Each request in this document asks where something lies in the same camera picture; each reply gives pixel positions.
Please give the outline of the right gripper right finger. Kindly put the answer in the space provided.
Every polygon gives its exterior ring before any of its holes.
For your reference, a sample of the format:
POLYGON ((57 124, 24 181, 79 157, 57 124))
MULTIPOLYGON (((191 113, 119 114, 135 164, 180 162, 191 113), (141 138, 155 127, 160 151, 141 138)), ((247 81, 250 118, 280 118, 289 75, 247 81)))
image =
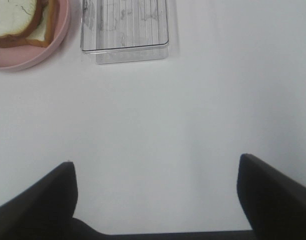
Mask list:
POLYGON ((306 187, 258 157, 240 157, 237 195, 259 240, 306 240, 306 187))

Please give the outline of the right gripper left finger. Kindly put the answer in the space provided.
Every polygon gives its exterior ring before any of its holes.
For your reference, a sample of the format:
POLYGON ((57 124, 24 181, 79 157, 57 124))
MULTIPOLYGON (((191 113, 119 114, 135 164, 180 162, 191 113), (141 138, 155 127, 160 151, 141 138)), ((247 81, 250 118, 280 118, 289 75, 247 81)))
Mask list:
POLYGON ((0 240, 63 240, 78 199, 75 167, 63 162, 0 206, 0 240))

